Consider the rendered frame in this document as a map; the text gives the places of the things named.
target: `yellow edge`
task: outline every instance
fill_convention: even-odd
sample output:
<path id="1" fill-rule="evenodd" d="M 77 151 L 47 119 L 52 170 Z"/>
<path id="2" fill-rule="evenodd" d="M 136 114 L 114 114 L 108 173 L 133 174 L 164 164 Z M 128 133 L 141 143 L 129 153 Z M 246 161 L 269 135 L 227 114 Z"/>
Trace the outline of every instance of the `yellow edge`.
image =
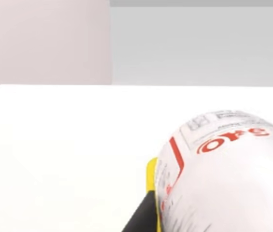
<path id="1" fill-rule="evenodd" d="M 154 191 L 155 190 L 155 169 L 156 169 L 157 158 L 151 159 L 147 164 L 147 173 L 146 173 L 146 192 Z M 158 216 L 158 223 L 157 223 L 157 232 L 161 232 L 160 227 L 160 217 L 159 217 L 159 210 L 158 210 L 158 202 L 156 200 L 157 206 L 157 216 Z"/>

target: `gray panel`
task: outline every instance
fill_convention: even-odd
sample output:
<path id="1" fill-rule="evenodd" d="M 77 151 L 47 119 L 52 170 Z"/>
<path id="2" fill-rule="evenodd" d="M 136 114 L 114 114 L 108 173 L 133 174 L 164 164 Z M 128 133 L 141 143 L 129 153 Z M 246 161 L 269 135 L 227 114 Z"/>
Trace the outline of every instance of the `gray panel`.
<path id="1" fill-rule="evenodd" d="M 113 7 L 273 7 L 273 0 L 110 0 L 110 2 Z"/>

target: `white bottle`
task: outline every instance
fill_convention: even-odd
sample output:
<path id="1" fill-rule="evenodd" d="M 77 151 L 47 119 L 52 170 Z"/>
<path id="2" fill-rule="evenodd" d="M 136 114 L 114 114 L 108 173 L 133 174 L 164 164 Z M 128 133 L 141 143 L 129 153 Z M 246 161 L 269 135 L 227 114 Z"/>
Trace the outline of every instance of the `white bottle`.
<path id="1" fill-rule="evenodd" d="M 219 111 L 181 126 L 155 173 L 163 232 L 273 232 L 273 125 Z"/>

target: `red letter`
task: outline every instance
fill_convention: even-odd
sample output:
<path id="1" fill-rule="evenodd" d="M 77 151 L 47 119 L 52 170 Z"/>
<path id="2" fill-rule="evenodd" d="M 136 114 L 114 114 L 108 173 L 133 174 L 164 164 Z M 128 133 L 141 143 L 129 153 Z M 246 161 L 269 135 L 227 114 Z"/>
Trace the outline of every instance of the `red letter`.
<path id="1" fill-rule="evenodd" d="M 217 142 L 217 144 L 212 147 L 212 148 L 208 148 L 208 145 L 211 144 L 211 143 L 214 143 L 214 142 Z M 224 139 L 214 139 L 214 140 L 210 140 L 208 141 L 208 143 L 206 143 L 203 148 L 202 148 L 202 152 L 209 152 L 209 151 L 212 151 L 212 150 L 215 150 L 217 149 L 218 147 L 220 147 L 222 144 L 224 143 Z"/>
<path id="2" fill-rule="evenodd" d="M 239 139 L 240 135 L 243 135 L 243 134 L 244 134 L 244 131 L 237 130 L 234 133 L 225 133 L 220 136 L 227 137 L 230 141 L 235 141 L 235 140 Z"/>
<path id="3" fill-rule="evenodd" d="M 266 132 L 266 130 L 260 129 L 260 128 L 250 129 L 249 132 L 253 133 L 255 136 L 267 136 L 267 135 L 270 135 L 269 133 Z"/>

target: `printed diagram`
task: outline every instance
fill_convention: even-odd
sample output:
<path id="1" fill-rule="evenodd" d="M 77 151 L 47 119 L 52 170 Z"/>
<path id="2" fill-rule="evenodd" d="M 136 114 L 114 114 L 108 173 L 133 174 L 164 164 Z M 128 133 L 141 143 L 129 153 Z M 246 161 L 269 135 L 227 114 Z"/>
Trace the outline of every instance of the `printed diagram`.
<path id="1" fill-rule="evenodd" d="M 205 115 L 201 115 L 189 121 L 187 125 L 189 126 L 190 130 L 195 131 L 198 128 L 201 128 L 202 126 L 205 126 L 209 123 L 210 121 L 205 117 Z"/>

